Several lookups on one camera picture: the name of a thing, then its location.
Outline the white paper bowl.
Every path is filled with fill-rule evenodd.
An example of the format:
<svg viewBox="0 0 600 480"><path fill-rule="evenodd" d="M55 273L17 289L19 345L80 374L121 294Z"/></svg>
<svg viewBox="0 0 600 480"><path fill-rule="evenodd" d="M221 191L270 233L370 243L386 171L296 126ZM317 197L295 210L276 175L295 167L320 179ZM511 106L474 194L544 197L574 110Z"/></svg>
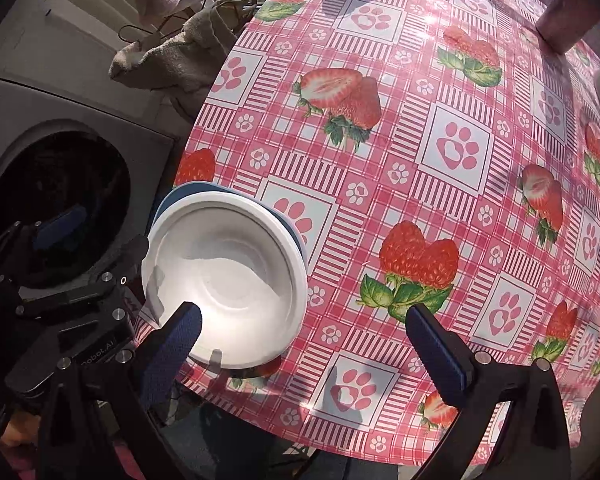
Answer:
<svg viewBox="0 0 600 480"><path fill-rule="evenodd" d="M202 329L189 355L226 370L282 356L306 314L297 239L268 208L232 192L197 192L167 206L148 234L142 281L142 317L161 328L183 302L196 304Z"/></svg>

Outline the washing machine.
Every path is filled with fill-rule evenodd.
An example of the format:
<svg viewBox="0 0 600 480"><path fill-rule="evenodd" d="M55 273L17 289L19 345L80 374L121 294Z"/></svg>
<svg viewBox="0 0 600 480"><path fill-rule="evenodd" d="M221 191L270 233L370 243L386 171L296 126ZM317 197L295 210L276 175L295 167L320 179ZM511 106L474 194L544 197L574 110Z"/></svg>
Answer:
<svg viewBox="0 0 600 480"><path fill-rule="evenodd" d="M108 68L121 41L69 0L16 0L0 23L0 235L76 205L87 218L38 249L21 295L83 285L147 231L189 125Z"/></svg>

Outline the pink strawberry tablecloth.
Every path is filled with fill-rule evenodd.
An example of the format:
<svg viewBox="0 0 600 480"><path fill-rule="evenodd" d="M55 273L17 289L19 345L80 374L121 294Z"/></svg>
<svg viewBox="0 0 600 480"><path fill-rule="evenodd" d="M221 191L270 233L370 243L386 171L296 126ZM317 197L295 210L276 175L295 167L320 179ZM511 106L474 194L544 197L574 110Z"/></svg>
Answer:
<svg viewBox="0 0 600 480"><path fill-rule="evenodd" d="M308 302L278 370L181 383L323 450L421 464L450 426L404 330L550 362L578 443L600 381L600 58L550 52L541 0L266 0L194 123L178 182L284 214Z"/></svg>

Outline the beige hanging towel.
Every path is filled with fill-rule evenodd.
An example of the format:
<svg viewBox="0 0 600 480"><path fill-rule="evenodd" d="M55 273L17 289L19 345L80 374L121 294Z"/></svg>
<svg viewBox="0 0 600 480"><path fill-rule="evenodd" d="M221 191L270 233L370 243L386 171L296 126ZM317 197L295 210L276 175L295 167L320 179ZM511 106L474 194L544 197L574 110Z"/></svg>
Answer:
<svg viewBox="0 0 600 480"><path fill-rule="evenodd" d="M109 77L129 88L162 91L193 117L236 41L218 10L204 9L158 46L145 49L135 41L118 51Z"/></svg>

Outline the pink tumbler cup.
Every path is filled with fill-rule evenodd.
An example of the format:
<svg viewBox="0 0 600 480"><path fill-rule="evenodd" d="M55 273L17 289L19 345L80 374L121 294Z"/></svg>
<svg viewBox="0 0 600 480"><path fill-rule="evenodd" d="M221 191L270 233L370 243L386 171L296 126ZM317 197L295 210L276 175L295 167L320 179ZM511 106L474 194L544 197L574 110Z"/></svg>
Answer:
<svg viewBox="0 0 600 480"><path fill-rule="evenodd" d="M553 0L535 29L556 53L565 54L600 21L600 0Z"/></svg>

